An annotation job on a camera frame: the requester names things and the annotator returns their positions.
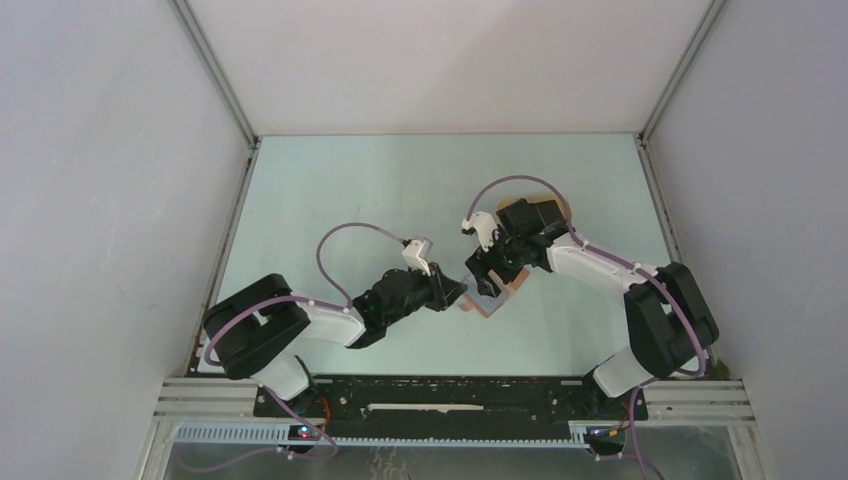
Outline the beige oval tray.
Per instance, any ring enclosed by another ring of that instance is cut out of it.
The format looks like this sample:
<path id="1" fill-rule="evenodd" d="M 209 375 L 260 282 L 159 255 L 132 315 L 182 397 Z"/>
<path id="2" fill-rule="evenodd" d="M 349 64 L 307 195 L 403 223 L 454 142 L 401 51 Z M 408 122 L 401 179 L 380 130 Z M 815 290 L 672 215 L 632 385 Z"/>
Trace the beige oval tray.
<path id="1" fill-rule="evenodd" d="M 523 230 L 567 223 L 572 217 L 568 203 L 554 194 L 508 197 L 498 202 L 495 215 L 500 225 Z"/>

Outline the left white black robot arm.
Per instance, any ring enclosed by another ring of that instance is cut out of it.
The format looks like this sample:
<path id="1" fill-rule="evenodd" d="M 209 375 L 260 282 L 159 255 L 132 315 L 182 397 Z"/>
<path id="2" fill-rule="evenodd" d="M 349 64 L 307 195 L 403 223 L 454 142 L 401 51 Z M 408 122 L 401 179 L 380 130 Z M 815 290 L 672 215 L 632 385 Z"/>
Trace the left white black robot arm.
<path id="1" fill-rule="evenodd" d="M 253 379 L 292 416 L 312 411 L 317 384 L 305 362 L 288 352 L 297 339 L 363 349 L 422 308 L 442 312 L 467 290 L 438 264 L 424 271 L 390 269 L 350 306 L 294 294 L 280 274 L 269 274 L 208 309 L 202 326 L 203 360 L 231 380 Z"/>

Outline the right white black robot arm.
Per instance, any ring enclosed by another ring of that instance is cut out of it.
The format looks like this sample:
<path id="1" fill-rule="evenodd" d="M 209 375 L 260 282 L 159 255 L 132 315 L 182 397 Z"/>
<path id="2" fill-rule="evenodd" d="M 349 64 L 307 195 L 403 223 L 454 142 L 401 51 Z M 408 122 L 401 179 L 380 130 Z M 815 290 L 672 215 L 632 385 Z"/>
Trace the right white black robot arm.
<path id="1" fill-rule="evenodd" d="M 688 267 L 656 267 L 623 259 L 573 232 L 542 230 L 508 235 L 501 230 L 481 241 L 466 261 L 480 295 L 496 297 L 526 267 L 568 276 L 610 293 L 624 308 L 628 344 L 587 375 L 581 392 L 585 411 L 606 418 L 622 395 L 680 373 L 703 376 L 707 349 L 719 329 Z"/>

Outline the orange leather card holder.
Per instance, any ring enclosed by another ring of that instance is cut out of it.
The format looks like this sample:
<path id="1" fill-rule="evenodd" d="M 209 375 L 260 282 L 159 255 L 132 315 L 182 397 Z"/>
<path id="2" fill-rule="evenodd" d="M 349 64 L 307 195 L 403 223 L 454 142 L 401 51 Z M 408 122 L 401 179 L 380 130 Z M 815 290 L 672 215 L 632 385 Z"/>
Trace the orange leather card holder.
<path id="1" fill-rule="evenodd" d="M 527 268 L 522 268 L 511 282 L 504 283 L 494 270 L 490 270 L 488 280 L 491 280 L 500 289 L 500 292 L 492 297 L 481 294 L 475 277 L 469 274 L 462 280 L 467 289 L 463 294 L 459 308 L 464 312 L 477 313 L 483 318 L 489 318 L 517 293 L 529 276 L 530 271 Z"/>

